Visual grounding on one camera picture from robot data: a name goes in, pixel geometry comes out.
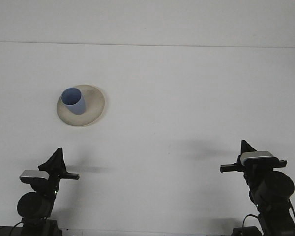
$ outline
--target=beige plate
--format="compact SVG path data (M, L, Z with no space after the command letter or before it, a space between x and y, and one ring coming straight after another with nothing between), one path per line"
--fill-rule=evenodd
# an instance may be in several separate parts
M105 106L105 98L101 91L91 85L77 85L74 88L79 89L86 103L86 110L81 115L76 115L69 111L61 101L57 103L57 113L59 118L72 126L83 126L94 122L102 114Z

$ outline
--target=white wall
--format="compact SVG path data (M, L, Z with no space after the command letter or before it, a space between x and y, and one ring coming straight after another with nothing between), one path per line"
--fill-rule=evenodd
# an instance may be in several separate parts
M92 126L57 117L76 84L106 95ZM20 220L19 174L63 147L81 179L60 184L61 227L229 234L256 213L242 174L219 173L242 138L295 182L295 49L0 43L0 224Z
M0 0L0 41L295 47L295 0Z

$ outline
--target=saucer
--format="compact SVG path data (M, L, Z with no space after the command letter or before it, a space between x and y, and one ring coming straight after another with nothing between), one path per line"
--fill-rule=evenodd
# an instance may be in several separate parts
M84 126L94 122L102 114L105 106L105 98L102 92L91 85L77 85L77 88L83 94L86 110L81 115L76 115L69 111L62 103L61 97L57 103L57 114L64 122L72 126Z

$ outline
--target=white table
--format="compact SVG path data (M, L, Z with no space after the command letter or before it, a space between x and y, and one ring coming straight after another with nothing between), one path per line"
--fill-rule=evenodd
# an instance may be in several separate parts
M56 113L78 84L107 101L88 127ZM63 147L81 179L60 183L61 228L230 234L256 213L242 174L219 173L241 139L295 183L295 49L0 43L0 225L20 220L19 174Z

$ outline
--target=blue cup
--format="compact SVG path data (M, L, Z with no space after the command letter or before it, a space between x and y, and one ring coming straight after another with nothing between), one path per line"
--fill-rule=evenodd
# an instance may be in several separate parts
M85 112L85 100L77 88L68 88L61 95L62 103L74 114L81 115Z

